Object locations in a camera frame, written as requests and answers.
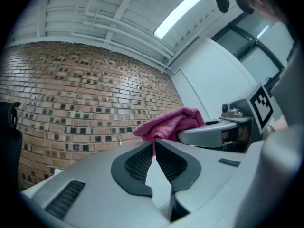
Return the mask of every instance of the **white ceiling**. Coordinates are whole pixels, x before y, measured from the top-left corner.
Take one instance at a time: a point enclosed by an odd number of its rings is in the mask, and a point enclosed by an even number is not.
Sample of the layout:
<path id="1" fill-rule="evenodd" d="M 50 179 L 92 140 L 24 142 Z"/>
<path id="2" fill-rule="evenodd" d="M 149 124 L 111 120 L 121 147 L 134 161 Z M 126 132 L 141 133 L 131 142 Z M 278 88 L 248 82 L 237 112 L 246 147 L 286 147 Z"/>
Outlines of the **white ceiling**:
<path id="1" fill-rule="evenodd" d="M 50 40 L 80 42 L 129 55 L 164 71 L 222 16 L 214 0 L 202 0 L 158 39 L 154 31 L 182 1 L 33 0 L 13 28 L 7 46 Z M 233 13 L 229 20 L 236 16 Z"/>

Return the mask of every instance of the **brick wall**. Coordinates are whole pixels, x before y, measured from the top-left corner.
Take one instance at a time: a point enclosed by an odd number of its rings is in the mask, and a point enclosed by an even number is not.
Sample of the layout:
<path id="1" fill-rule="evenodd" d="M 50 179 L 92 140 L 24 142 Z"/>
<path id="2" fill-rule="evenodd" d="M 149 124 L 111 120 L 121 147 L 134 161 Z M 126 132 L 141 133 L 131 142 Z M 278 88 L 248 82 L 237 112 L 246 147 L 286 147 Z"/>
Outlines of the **brick wall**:
<path id="1" fill-rule="evenodd" d="M 59 42 L 11 47 L 0 98 L 21 102 L 19 185 L 28 188 L 88 154 L 140 142 L 132 130 L 182 106 L 166 74 L 130 57 Z"/>

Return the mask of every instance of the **ceiling light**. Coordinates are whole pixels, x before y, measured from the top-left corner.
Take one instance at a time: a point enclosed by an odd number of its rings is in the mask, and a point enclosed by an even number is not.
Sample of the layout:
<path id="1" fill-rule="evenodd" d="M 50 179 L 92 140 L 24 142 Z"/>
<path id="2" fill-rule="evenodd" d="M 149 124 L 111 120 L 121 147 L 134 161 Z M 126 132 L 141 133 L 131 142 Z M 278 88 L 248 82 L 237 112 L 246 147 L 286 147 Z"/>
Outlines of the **ceiling light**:
<path id="1" fill-rule="evenodd" d="M 268 30 L 268 28 L 269 28 L 269 25 L 267 25 L 267 26 L 261 31 L 261 33 L 258 34 L 257 39 L 259 39 L 259 38 L 266 32 L 266 30 Z"/>
<path id="2" fill-rule="evenodd" d="M 199 1 L 201 0 L 184 0 L 181 2 L 181 4 L 168 15 L 163 23 L 161 23 L 154 32 L 154 35 L 159 39 L 162 39 L 172 26 Z"/>

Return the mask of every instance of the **pink cloth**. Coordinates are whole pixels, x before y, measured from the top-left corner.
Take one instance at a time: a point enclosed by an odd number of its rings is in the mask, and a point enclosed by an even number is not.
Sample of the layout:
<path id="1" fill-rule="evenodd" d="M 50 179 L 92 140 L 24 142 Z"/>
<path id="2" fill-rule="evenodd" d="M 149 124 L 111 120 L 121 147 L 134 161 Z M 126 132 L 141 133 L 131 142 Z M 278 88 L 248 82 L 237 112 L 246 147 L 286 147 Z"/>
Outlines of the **pink cloth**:
<path id="1" fill-rule="evenodd" d="M 181 107 L 142 123 L 133 130 L 133 134 L 144 141 L 168 139 L 178 142 L 178 131 L 203 126 L 205 122 L 198 109 Z"/>

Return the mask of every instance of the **black rubber pad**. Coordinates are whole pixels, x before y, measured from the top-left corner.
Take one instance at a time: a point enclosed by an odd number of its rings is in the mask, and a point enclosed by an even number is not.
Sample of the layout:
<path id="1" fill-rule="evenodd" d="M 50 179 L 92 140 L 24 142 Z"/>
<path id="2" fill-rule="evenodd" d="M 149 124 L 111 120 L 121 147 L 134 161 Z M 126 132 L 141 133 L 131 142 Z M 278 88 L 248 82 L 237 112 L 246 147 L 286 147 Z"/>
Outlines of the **black rubber pad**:
<path id="1" fill-rule="evenodd" d="M 228 160 L 228 159 L 220 159 L 219 163 L 222 163 L 222 164 L 225 164 L 225 165 L 231 165 L 231 166 L 234 166 L 234 167 L 238 167 L 241 162 L 232 161 L 232 160 Z"/>
<path id="2" fill-rule="evenodd" d="M 46 207 L 46 211 L 58 219 L 63 219 L 85 185 L 76 180 L 71 181 Z"/>

